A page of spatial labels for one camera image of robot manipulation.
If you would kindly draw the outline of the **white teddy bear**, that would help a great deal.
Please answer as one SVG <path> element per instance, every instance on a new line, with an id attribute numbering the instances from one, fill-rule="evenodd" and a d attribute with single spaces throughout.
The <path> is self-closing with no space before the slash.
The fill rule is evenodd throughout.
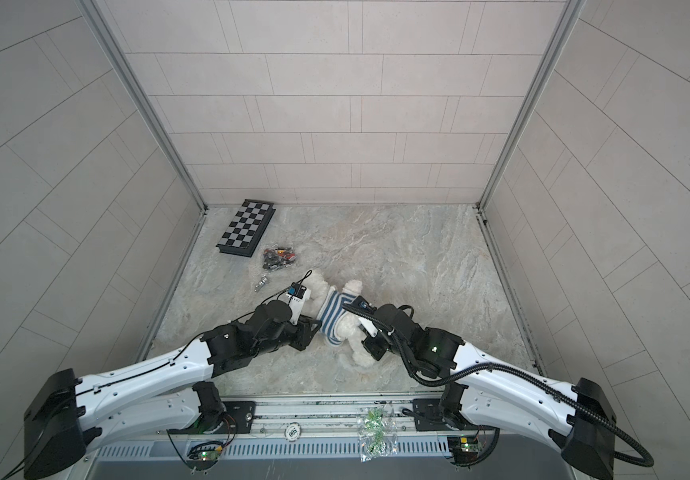
<path id="1" fill-rule="evenodd" d="M 329 288 L 336 286 L 328 283 L 323 274 L 318 270 L 312 270 L 311 274 L 302 281 L 302 284 L 310 292 L 310 298 L 306 300 L 302 314 L 318 320 L 318 313 L 326 299 Z M 342 288 L 336 288 L 338 291 L 348 291 L 360 296 L 363 291 L 363 282 L 353 279 L 347 281 Z M 360 318 L 345 310 L 345 313 L 337 323 L 336 334 L 343 340 L 340 346 L 347 344 L 351 348 L 353 363 L 364 369 L 371 368 L 376 363 L 362 345 L 366 333 L 368 332 L 362 326 Z"/>

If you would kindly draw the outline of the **blue white striped shirt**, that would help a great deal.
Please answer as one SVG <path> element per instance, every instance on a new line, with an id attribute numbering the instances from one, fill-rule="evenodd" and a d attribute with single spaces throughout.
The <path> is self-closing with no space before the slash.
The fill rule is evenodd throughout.
<path id="1" fill-rule="evenodd" d="M 344 306 L 351 304 L 357 296 L 358 294 L 352 292 L 338 291 L 334 286 L 329 288 L 317 319 L 321 322 L 321 333 L 331 346 L 340 346 L 343 343 L 336 334 L 336 326 L 345 313 Z"/>

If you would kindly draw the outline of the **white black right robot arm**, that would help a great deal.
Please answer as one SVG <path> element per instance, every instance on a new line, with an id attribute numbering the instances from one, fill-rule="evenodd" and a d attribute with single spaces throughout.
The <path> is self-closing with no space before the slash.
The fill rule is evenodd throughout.
<path id="1" fill-rule="evenodd" d="M 443 388 L 438 410 L 450 428 L 518 433 L 558 451 L 576 470 L 613 478 L 617 417 L 597 383 L 572 384 L 502 362 L 447 330 L 420 326 L 408 306 L 374 308 L 357 298 L 345 309 L 366 328 L 375 359 L 395 353 L 416 382 Z"/>

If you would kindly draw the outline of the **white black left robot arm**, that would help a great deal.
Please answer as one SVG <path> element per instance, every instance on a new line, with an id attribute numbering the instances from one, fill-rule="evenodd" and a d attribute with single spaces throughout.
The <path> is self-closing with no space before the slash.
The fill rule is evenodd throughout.
<path id="1" fill-rule="evenodd" d="M 58 371 L 25 411 L 22 473 L 47 478 L 92 449 L 148 429 L 214 430 L 224 411 L 214 378 L 286 345 L 303 351 L 321 327 L 286 302 L 271 300 L 147 361 L 84 377 Z"/>

